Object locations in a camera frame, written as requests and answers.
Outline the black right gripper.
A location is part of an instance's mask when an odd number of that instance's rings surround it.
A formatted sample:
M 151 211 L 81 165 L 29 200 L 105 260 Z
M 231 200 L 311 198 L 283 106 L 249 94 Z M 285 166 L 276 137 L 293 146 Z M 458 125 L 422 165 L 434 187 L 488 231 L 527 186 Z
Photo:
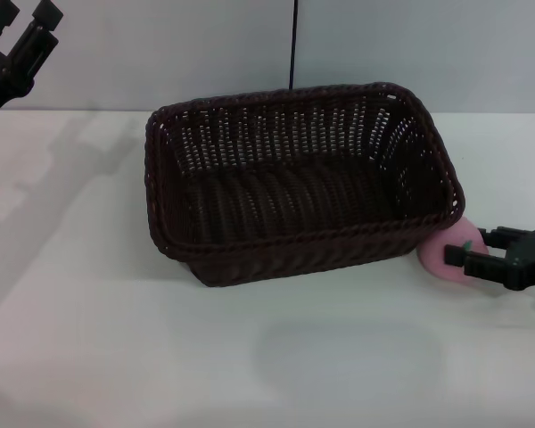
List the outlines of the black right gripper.
M 465 247 L 446 245 L 445 264 L 462 268 L 465 276 L 483 280 L 504 280 L 511 291 L 524 291 L 535 286 L 535 230 L 499 226 L 479 228 L 484 244 L 506 250 L 505 259 L 469 251 Z

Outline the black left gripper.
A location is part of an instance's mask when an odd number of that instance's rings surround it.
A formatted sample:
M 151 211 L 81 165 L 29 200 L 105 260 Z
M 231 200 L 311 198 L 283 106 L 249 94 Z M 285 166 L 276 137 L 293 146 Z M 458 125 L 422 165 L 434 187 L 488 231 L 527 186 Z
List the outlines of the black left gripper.
M 20 9 L 11 0 L 0 0 L 0 36 L 12 25 Z M 33 20 L 8 53 L 0 52 L 0 109 L 12 99 L 22 98 L 32 89 L 32 80 L 59 43 L 53 32 L 63 18 L 51 1 L 41 0 Z

